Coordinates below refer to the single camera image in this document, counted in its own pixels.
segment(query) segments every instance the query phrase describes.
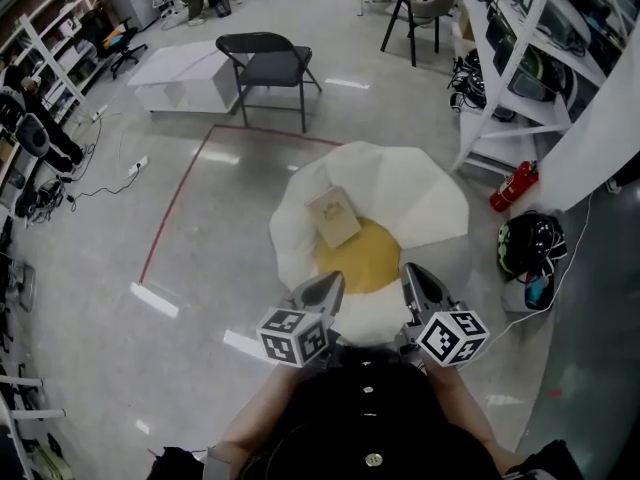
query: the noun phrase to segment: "shirt button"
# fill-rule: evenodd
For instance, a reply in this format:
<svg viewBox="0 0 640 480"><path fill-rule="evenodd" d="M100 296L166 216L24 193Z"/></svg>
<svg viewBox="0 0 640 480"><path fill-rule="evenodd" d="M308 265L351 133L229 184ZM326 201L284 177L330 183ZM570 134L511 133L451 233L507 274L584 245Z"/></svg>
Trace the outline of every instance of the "shirt button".
<svg viewBox="0 0 640 480"><path fill-rule="evenodd" d="M382 455L378 453L370 453L364 458L364 461L367 463L367 466L375 468L382 464Z"/></svg>

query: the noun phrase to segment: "black folding chair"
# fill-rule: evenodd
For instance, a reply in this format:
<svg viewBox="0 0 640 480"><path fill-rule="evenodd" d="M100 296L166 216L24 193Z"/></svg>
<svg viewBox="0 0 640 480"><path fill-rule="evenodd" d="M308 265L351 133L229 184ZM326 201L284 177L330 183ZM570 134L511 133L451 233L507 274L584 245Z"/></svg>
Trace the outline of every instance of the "black folding chair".
<svg viewBox="0 0 640 480"><path fill-rule="evenodd" d="M295 110L302 115L302 133L307 125L304 114L304 84L316 84L322 87L309 71L311 49L306 46L293 46L291 41L271 32L250 32L247 34L227 34L216 40L218 49L233 61L236 75L240 108L244 125L249 126L246 108L271 108L276 110ZM245 64L233 54L254 54ZM311 81L304 80L305 71ZM265 105L245 105L245 93L242 86L249 87L300 87L300 108L271 107Z"/></svg>

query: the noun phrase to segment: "white wall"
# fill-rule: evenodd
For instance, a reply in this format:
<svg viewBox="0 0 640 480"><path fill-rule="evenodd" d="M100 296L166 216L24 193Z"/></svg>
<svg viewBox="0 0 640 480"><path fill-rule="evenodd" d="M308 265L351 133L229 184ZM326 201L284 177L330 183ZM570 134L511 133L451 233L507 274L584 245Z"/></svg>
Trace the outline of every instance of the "white wall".
<svg viewBox="0 0 640 480"><path fill-rule="evenodd" d="M640 26L580 119L540 162L540 181L513 207L568 210L640 151Z"/></svg>

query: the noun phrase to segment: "glossy floor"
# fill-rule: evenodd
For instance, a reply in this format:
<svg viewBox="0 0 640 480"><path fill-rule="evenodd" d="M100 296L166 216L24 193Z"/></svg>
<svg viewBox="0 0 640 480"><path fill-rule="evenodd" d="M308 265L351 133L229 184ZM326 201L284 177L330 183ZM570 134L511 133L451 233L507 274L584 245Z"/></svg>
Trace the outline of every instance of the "glossy floor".
<svg viewBox="0 0 640 480"><path fill-rule="evenodd" d="M356 10L356 0L245 0L224 20L167 32L156 25L138 40L151 46L148 56L161 46L231 30L281 32L313 48L311 68L321 83L334 78L369 86L324 83L309 136L416 146L449 168L458 132L447 105L448 80L439 71L448 66L450 51L443 48L441 58L434 58L432 44L423 39L422 62L412 68L405 33L398 30L391 43L398 55L381 53L387 17L369 12L358 18ZM424 38L431 33L420 31ZM284 293L269 218L292 170L333 147L213 127L211 116L151 116L126 87L133 71L116 81L105 76L90 92L89 105L109 107L95 156L69 192L121 186L128 167L143 155L150 165L121 194L81 197L75 212L65 202L49 223L15 233L16 255L38 272L34 311L14 312L20 342L15 350L31 354L30 366L45 379L47 404L67 411L51 428L80 480L144 478L153 460L148 449L214 444L266 378L267 364L228 347L222 337L226 330L252 336L265 307ZM257 111L250 120L284 132L299 129L295 114ZM98 128L81 127L79 141L93 142ZM145 269L156 231L189 169ZM494 259L502 220L488 207L486 187L455 179L469 200L469 236L434 245L426 266L495 335L506 322ZM131 295L129 287L143 270L144 285L178 307L176 318ZM541 318L508 334L464 370L509 448L517 445L538 391L550 323Z"/></svg>

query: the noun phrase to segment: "fire extinguisher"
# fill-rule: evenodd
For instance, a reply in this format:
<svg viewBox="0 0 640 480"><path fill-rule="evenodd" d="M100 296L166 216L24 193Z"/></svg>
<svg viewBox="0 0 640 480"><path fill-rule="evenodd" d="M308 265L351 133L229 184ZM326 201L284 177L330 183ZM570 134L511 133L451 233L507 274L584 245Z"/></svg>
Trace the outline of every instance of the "fire extinguisher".
<svg viewBox="0 0 640 480"><path fill-rule="evenodd" d="M536 181L538 181L536 162L522 162L520 167L489 198L491 207L497 212L505 211Z"/></svg>

